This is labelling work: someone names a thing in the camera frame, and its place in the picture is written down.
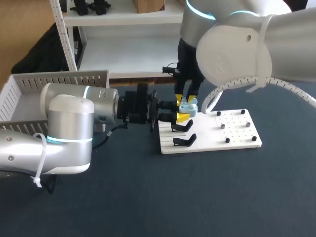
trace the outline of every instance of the white plastic basket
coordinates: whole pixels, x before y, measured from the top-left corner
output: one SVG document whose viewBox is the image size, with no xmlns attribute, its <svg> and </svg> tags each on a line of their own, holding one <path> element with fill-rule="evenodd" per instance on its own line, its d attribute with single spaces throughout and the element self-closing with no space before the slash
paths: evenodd
<svg viewBox="0 0 316 237">
<path fill-rule="evenodd" d="M 0 93 L 0 129 L 47 135 L 47 120 L 40 113 L 40 93 L 47 83 L 108 87 L 109 71 L 11 75 Z"/>
</svg>

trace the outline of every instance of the black peg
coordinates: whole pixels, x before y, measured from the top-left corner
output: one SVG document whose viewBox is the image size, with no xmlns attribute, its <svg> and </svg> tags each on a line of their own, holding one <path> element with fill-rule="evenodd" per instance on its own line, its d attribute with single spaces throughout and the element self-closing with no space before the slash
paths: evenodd
<svg viewBox="0 0 316 237">
<path fill-rule="evenodd" d="M 193 120 L 191 119 L 185 126 L 178 125 L 178 124 L 171 124 L 171 129 L 172 131 L 175 130 L 175 132 L 188 132 L 190 128 L 192 127 L 192 125 L 193 125 Z"/>
<path fill-rule="evenodd" d="M 192 144 L 196 141 L 197 135 L 193 134 L 189 140 L 184 140 L 180 138 L 173 138 L 173 144 L 175 147 L 184 146 L 184 147 L 190 147 Z"/>
</svg>

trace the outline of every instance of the dark blue table surface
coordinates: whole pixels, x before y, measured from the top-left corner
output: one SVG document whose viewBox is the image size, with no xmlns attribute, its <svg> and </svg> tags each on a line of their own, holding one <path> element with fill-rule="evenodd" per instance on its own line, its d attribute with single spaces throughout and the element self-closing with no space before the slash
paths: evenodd
<svg viewBox="0 0 316 237">
<path fill-rule="evenodd" d="M 299 86 L 316 96 L 316 84 Z M 154 89 L 174 99 L 172 85 Z M 0 179 L 0 236 L 315 236 L 316 110 L 272 86 L 225 91 L 215 109 L 248 109 L 263 146 L 164 156 L 157 133 L 131 124 L 52 195 L 28 177 Z"/>
</svg>

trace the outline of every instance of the black clip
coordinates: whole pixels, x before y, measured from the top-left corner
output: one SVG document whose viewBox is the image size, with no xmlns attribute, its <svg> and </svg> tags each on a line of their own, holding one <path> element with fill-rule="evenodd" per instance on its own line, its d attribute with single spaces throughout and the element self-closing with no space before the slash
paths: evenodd
<svg viewBox="0 0 316 237">
<path fill-rule="evenodd" d="M 175 130 L 174 132 L 187 132 L 190 130 L 192 125 L 193 125 L 193 120 L 191 119 L 185 126 L 178 125 L 178 124 L 171 124 L 171 129 L 172 131 Z"/>
<path fill-rule="evenodd" d="M 94 9 L 97 15 L 106 14 L 109 7 L 111 7 L 111 4 L 105 0 L 94 0 Z"/>
<path fill-rule="evenodd" d="M 173 138 L 173 144 L 175 147 L 183 146 L 183 147 L 190 147 L 197 139 L 197 135 L 193 134 L 189 140 L 184 140 L 180 138 Z"/>
<path fill-rule="evenodd" d="M 85 0 L 74 0 L 75 7 L 71 7 L 70 11 L 76 11 L 79 16 L 84 16 L 88 14 L 88 4 Z"/>
</svg>

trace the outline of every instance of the shelf post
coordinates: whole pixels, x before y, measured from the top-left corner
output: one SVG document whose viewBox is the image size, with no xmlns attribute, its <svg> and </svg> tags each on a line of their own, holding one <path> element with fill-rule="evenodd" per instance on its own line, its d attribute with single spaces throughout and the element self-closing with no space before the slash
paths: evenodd
<svg viewBox="0 0 316 237">
<path fill-rule="evenodd" d="M 77 71 L 75 58 L 73 57 L 73 50 L 71 49 L 71 44 L 70 44 L 70 40 L 67 34 L 63 13 L 60 9 L 59 0 L 49 0 L 49 1 L 50 1 L 51 9 L 54 14 L 59 38 L 63 46 L 63 50 L 64 50 L 64 54 L 67 60 L 69 71 Z"/>
</svg>

